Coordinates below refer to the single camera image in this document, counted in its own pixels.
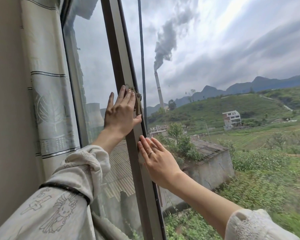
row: corrugated roof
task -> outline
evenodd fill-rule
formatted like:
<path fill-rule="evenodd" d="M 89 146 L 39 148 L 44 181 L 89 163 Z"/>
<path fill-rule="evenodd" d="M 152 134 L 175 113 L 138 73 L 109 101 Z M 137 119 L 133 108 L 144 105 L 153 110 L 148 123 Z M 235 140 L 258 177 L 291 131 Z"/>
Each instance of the corrugated roof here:
<path fill-rule="evenodd" d="M 184 164 L 182 169 L 203 165 L 218 154 L 228 150 L 228 148 L 213 143 L 211 141 L 201 140 L 197 137 L 191 137 L 191 142 L 196 146 L 197 151 L 202 154 L 202 160 L 193 165 Z M 110 154 L 110 172 L 104 177 L 102 188 L 109 198 L 116 197 L 120 201 L 120 192 L 124 191 L 128 196 L 135 193 L 132 179 L 132 171 L 128 155 L 126 141 L 121 141 Z"/>

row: finger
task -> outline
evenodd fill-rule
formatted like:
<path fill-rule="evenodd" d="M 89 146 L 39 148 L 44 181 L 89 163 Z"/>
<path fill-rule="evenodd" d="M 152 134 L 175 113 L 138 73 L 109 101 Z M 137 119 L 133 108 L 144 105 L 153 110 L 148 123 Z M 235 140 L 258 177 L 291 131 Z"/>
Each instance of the finger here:
<path fill-rule="evenodd" d="M 139 150 L 141 152 L 141 155 L 142 157 L 144 158 L 144 161 L 145 161 L 145 164 L 149 164 L 150 162 L 150 159 L 148 157 L 148 153 L 146 152 L 146 150 L 144 149 L 141 141 L 138 141 L 138 147 L 139 147 Z"/>
<path fill-rule="evenodd" d="M 124 92 L 126 90 L 126 86 L 125 85 L 122 85 L 120 91 L 119 91 L 119 94 L 118 94 L 118 98 L 117 98 L 117 101 L 115 102 L 115 106 L 116 105 L 119 105 L 121 103 L 121 101 L 123 100 L 124 98 Z"/>
<path fill-rule="evenodd" d="M 154 151 L 154 153 L 157 153 L 159 151 L 157 146 L 148 137 L 146 138 L 146 141 L 148 142 L 149 146 Z"/>
<path fill-rule="evenodd" d="M 164 152 L 164 151 L 166 150 L 166 149 L 164 148 L 164 146 L 163 146 L 156 138 L 152 137 L 152 138 L 151 138 L 151 141 L 154 143 L 154 145 L 156 145 L 156 147 L 157 147 L 160 151 Z"/>
<path fill-rule="evenodd" d="M 113 98 L 114 98 L 114 96 L 115 96 L 115 94 L 113 92 L 111 92 L 110 97 L 109 97 L 109 101 L 108 101 L 107 110 L 109 110 L 113 107 Z"/>
<path fill-rule="evenodd" d="M 131 97 L 131 89 L 129 88 L 128 91 L 127 91 L 126 96 L 125 96 L 124 99 L 122 100 L 122 103 L 123 103 L 123 104 L 128 104 L 128 102 L 129 102 L 129 100 L 130 100 L 130 97 Z"/>
<path fill-rule="evenodd" d="M 128 105 L 129 105 L 130 107 L 134 108 L 135 104 L 136 104 L 136 93 L 135 93 L 135 92 L 132 92 L 132 93 L 131 93 L 130 100 L 129 100 L 129 102 L 128 102 Z"/>
<path fill-rule="evenodd" d="M 146 141 L 144 136 L 140 136 L 140 141 L 142 143 L 143 148 L 145 149 L 145 151 L 147 152 L 147 155 L 152 152 L 152 149 L 150 147 L 150 145 L 148 144 L 148 142 Z"/>
<path fill-rule="evenodd" d="M 132 121 L 133 126 L 135 126 L 135 125 L 137 125 L 137 124 L 140 124 L 141 121 L 142 121 L 141 114 L 140 114 L 140 115 L 137 115 L 137 116 L 133 119 L 133 121 Z"/>

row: gray smoke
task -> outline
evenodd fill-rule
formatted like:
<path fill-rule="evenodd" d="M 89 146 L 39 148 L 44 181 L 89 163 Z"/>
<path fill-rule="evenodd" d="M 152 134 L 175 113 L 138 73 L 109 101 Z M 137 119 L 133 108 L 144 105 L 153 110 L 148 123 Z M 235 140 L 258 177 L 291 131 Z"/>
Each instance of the gray smoke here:
<path fill-rule="evenodd" d="M 155 45 L 155 61 L 154 71 L 156 71 L 164 63 L 164 60 L 170 61 L 172 58 L 172 49 L 177 48 L 177 32 L 178 29 L 188 24 L 195 14 L 187 7 L 184 11 L 177 13 L 177 15 L 162 26 L 162 32 L 158 32 L 158 41 Z"/>

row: white sleeve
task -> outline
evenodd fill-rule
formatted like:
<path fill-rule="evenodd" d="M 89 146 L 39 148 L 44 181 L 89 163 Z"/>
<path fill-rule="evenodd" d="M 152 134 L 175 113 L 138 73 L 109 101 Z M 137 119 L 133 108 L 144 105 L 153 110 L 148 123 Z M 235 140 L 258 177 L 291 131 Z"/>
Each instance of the white sleeve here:
<path fill-rule="evenodd" d="M 109 155 L 99 146 L 70 154 L 0 227 L 0 240 L 77 240 L 87 203 L 96 197 L 109 170 Z"/>
<path fill-rule="evenodd" d="M 237 210 L 229 218 L 224 240 L 300 240 L 275 224 L 265 210 Z"/>

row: window glass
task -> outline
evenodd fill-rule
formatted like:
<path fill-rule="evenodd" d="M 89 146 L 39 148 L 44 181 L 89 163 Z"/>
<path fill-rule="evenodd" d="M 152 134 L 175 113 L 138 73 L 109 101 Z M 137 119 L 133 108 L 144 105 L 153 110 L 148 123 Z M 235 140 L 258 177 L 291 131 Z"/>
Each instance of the window glass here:
<path fill-rule="evenodd" d="M 180 168 L 300 237 L 300 0 L 141 5 L 148 136 L 164 142 L 181 126 L 200 157 L 171 146 Z M 137 2 L 126 10 L 138 50 Z M 169 239 L 221 239 L 180 198 L 158 193 Z"/>
<path fill-rule="evenodd" d="M 90 144 L 103 129 L 110 93 L 117 94 L 100 0 L 73 0 L 64 39 L 72 83 L 80 88 Z M 133 239 L 142 235 L 142 229 L 125 140 L 110 154 L 110 165 L 91 208 L 112 223 L 113 231 L 119 229 Z"/>

